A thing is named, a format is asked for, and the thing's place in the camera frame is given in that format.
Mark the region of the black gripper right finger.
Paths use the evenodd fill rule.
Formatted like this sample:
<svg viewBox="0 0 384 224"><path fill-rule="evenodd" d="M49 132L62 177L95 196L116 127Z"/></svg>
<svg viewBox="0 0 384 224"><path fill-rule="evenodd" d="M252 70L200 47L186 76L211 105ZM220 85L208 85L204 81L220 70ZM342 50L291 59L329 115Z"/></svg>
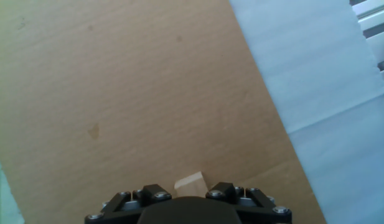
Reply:
<svg viewBox="0 0 384 224"><path fill-rule="evenodd" d="M219 182L205 194L206 199L228 205L241 223L292 223L292 211L276 205L273 197L258 188L243 188Z"/></svg>

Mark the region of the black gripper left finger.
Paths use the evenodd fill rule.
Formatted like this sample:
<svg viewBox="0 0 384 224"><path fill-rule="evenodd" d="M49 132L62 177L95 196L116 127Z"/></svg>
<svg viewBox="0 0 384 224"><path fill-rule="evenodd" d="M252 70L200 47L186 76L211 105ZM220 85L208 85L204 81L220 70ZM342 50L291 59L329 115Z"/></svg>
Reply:
<svg viewBox="0 0 384 224"><path fill-rule="evenodd" d="M137 223L150 205L171 199L172 195L158 184L145 185L132 192L119 192L103 203L100 212L87 215L85 224Z"/></svg>

